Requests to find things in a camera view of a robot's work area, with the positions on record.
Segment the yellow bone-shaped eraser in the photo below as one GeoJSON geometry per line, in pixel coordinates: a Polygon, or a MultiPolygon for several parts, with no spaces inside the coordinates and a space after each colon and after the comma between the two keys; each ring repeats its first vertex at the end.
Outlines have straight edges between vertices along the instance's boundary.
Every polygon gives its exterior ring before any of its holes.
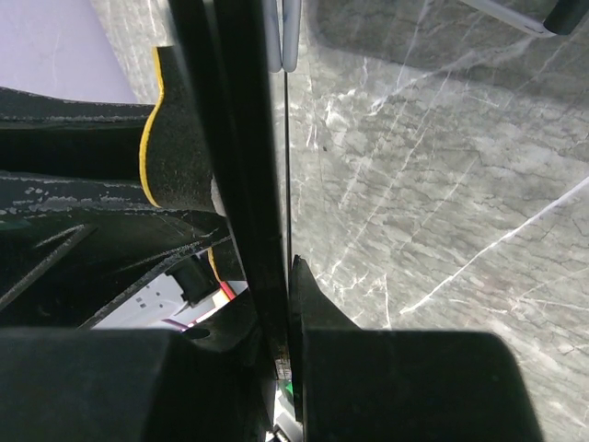
{"type": "Polygon", "coordinates": [[[153,49],[156,104],[140,136],[139,179],[156,208],[220,216],[214,175],[200,123],[171,46],[153,49]]]}

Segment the small white whiteboard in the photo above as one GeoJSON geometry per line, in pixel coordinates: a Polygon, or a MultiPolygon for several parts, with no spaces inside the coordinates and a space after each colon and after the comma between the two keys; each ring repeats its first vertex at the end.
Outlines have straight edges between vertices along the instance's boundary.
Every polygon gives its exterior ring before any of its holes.
{"type": "Polygon", "coordinates": [[[292,376],[287,271],[260,1],[172,1],[191,104],[274,371],[292,376]]]}

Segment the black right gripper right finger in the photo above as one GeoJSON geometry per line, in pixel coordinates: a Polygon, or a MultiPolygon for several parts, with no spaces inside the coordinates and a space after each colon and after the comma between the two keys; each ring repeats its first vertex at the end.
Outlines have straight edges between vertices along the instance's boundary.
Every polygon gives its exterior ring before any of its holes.
{"type": "Polygon", "coordinates": [[[307,441],[539,441],[515,358],[482,331],[364,330],[290,276],[294,403],[307,441]]]}

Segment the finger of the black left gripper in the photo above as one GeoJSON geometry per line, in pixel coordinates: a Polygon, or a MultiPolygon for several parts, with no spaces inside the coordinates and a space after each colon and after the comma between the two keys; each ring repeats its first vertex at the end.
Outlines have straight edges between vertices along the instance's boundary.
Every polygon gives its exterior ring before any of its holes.
{"type": "Polygon", "coordinates": [[[3,87],[1,170],[88,180],[139,180],[153,107],[71,101],[3,87]]]}
{"type": "Polygon", "coordinates": [[[130,182],[1,174],[1,324],[90,327],[165,270],[231,239],[130,182]]]}

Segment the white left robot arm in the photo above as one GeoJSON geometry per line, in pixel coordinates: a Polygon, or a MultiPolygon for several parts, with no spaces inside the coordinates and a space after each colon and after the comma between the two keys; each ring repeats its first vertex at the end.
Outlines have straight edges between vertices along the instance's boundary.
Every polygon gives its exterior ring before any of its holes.
{"type": "Polygon", "coordinates": [[[1,91],[1,324],[185,329],[241,278],[183,104],[1,91]]]}

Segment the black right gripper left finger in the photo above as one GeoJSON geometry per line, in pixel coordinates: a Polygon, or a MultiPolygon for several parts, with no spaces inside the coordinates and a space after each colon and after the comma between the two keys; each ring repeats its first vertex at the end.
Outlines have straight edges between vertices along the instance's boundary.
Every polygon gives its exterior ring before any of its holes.
{"type": "Polygon", "coordinates": [[[5,441],[262,441],[274,388],[249,293],[184,333],[1,332],[5,441]]]}

